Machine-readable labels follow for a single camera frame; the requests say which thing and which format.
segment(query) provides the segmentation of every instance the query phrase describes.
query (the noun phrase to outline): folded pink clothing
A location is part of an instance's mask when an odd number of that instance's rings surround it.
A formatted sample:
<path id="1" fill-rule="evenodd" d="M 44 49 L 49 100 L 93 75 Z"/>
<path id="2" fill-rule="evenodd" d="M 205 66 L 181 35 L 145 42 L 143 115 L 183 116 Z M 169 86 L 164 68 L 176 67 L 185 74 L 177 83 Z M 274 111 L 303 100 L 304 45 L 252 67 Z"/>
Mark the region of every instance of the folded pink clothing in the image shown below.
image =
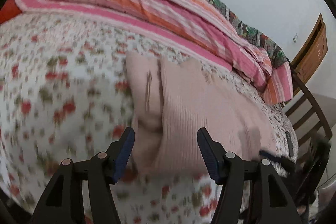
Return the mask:
<path id="1" fill-rule="evenodd" d="M 135 108 L 132 156 L 139 173 L 206 172 L 196 138 L 200 127 L 244 160 L 257 158 L 261 148 L 275 153 L 266 115 L 225 81 L 202 72 L 199 61 L 190 58 L 177 65 L 162 58 L 159 66 L 153 58 L 129 53 L 126 67 Z M 154 72 L 150 85 L 148 71 Z M 151 127 L 160 115 L 162 128 Z"/>

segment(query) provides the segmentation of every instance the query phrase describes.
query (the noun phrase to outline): pink and orange striped blanket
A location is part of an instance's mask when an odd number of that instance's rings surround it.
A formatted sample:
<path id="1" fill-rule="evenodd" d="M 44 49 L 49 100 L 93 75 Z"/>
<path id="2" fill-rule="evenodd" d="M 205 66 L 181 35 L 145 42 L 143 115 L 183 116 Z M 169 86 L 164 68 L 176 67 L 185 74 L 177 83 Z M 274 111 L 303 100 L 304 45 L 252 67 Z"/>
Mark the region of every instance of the pink and orange striped blanket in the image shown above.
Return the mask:
<path id="1" fill-rule="evenodd" d="M 128 25 L 128 29 L 130 25 L 135 24 L 137 28 L 140 26 L 143 28 L 145 25 L 145 29 L 155 29 L 154 32 L 164 32 L 165 35 L 169 33 L 166 31 L 168 30 L 184 38 L 174 36 L 173 40 L 186 47 L 189 52 L 192 51 L 204 58 L 208 57 L 212 62 L 226 68 L 232 66 L 236 69 L 256 87 L 265 103 L 276 104 L 292 98 L 289 64 L 284 63 L 276 69 L 272 68 L 266 50 L 257 48 L 238 36 L 230 22 L 206 0 L 16 0 L 16 2 L 22 10 L 50 8 L 96 14 L 100 17 L 104 14 L 105 18 L 112 20 L 118 18 L 118 21 L 121 20 L 123 24 Z"/>

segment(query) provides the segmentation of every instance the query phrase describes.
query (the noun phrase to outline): wooden chair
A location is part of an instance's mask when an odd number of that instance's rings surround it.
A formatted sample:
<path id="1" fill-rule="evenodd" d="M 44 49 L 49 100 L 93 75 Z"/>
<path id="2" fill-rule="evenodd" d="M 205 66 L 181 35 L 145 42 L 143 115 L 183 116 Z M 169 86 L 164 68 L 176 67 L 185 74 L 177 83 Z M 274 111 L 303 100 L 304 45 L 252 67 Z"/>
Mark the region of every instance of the wooden chair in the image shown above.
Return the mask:
<path id="1" fill-rule="evenodd" d="M 320 108 L 319 104 L 317 103 L 309 89 L 295 73 L 295 71 L 293 69 L 291 69 L 291 71 L 293 87 L 300 88 L 300 90 L 302 90 L 303 92 L 303 96 L 286 112 L 286 116 L 289 117 L 291 114 L 293 114 L 306 100 L 308 100 L 311 104 L 311 108 L 293 125 L 293 129 L 299 129 L 314 113 L 317 114 L 317 117 L 319 119 L 319 121 L 308 132 L 306 132 L 303 137 L 298 140 L 299 147 L 303 145 L 306 141 L 308 141 L 312 137 L 312 135 L 316 133 L 317 130 L 319 130 L 321 127 L 323 127 L 324 129 L 325 138 L 327 140 L 330 140 L 332 137 L 332 132 L 327 122 L 327 119 L 322 112 L 322 109 Z M 308 155 L 309 153 L 307 151 L 303 156 L 298 158 L 297 163 L 301 164 L 305 162 Z"/>

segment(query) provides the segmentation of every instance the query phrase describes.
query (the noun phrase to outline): silver screw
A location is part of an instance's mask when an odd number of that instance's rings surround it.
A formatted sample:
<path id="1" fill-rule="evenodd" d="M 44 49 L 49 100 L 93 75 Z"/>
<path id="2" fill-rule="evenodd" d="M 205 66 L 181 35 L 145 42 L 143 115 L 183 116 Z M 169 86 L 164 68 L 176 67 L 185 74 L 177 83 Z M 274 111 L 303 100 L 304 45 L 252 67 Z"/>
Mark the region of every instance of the silver screw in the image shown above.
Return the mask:
<path id="1" fill-rule="evenodd" d="M 106 152 L 100 152 L 100 153 L 98 153 L 98 158 L 100 158 L 100 159 L 103 159 L 103 158 L 106 158 L 106 156 L 107 156 L 107 154 L 106 154 Z"/>
<path id="2" fill-rule="evenodd" d="M 263 165 L 270 165 L 270 162 L 269 162 L 269 160 L 268 159 L 262 159 L 261 160 L 261 163 L 263 164 Z"/>
<path id="3" fill-rule="evenodd" d="M 225 156 L 229 159 L 233 159 L 235 157 L 235 153 L 233 152 L 226 152 L 225 153 Z"/>
<path id="4" fill-rule="evenodd" d="M 69 165 L 70 163 L 71 163 L 70 159 L 64 159 L 64 160 L 62 160 L 62 164 L 63 165 Z"/>

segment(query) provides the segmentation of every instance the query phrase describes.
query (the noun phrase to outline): white floral fabric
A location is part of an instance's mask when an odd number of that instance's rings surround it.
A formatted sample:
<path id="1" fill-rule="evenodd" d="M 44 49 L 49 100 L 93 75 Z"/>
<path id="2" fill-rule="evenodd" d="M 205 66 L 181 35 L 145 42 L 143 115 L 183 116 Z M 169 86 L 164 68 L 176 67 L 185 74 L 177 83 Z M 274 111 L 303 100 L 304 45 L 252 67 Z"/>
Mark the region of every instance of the white floral fabric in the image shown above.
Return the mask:
<path id="1" fill-rule="evenodd" d="M 189 56 L 143 35 L 79 15 L 26 13 L 0 26 L 0 187 L 33 212 L 65 158 L 87 160 L 118 140 L 133 116 L 125 54 Z M 297 139 L 277 106 L 265 105 L 238 74 L 203 62 L 269 117 L 277 153 L 288 156 L 285 131 Z M 277 171 L 284 171 L 275 165 Z M 127 169 L 111 187 L 122 223 L 210 223 L 221 187 L 209 175 L 141 177 Z M 86 220 L 91 222 L 87 184 Z M 242 208 L 248 204 L 246 184 Z"/>

